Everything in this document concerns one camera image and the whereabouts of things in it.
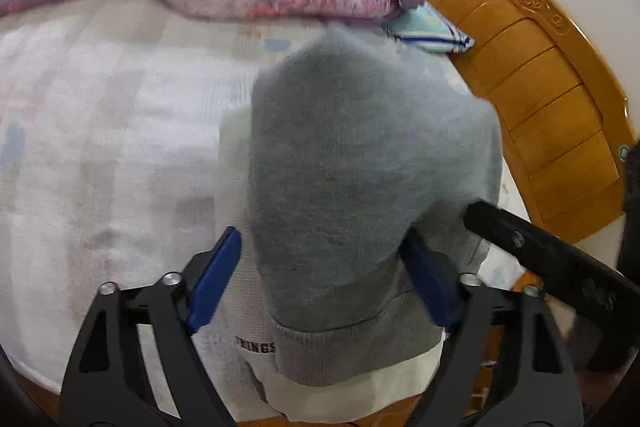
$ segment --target white bed sheet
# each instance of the white bed sheet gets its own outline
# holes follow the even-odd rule
[[[160,0],[74,0],[0,19],[0,342],[23,374],[59,391],[102,282],[146,285],[212,247],[222,116],[250,101],[260,68],[323,27],[207,23]],[[434,60],[466,89],[448,58]],[[504,172],[501,202],[522,215]],[[489,259],[488,282],[517,279],[497,249]],[[227,333],[216,317],[196,336],[221,397],[238,421],[275,415]],[[157,360],[150,377],[171,411]]]

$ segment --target gray sweatshirt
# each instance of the gray sweatshirt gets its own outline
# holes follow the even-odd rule
[[[438,343],[398,257],[410,226],[461,272],[486,254],[462,213],[479,198],[497,202],[497,118],[428,58],[332,26],[255,84],[257,264],[278,368],[303,385],[338,383]]]

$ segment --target light blue pillow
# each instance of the light blue pillow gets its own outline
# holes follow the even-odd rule
[[[383,25],[390,37],[431,53],[464,53],[474,40],[425,3]]]

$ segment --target white garment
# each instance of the white garment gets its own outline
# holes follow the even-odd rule
[[[291,421],[341,423],[422,393],[438,367],[442,342],[414,359],[328,387],[300,385],[279,373],[248,222],[250,137],[250,106],[226,115],[220,127],[215,223],[217,235],[227,225],[242,233],[242,258],[221,307],[230,331],[238,338],[236,347],[262,382],[269,404]]]

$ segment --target wooden headboard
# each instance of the wooden headboard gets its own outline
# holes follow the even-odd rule
[[[500,116],[531,221],[574,243],[622,215],[635,143],[618,81],[552,0],[427,0],[476,44],[452,61]]]

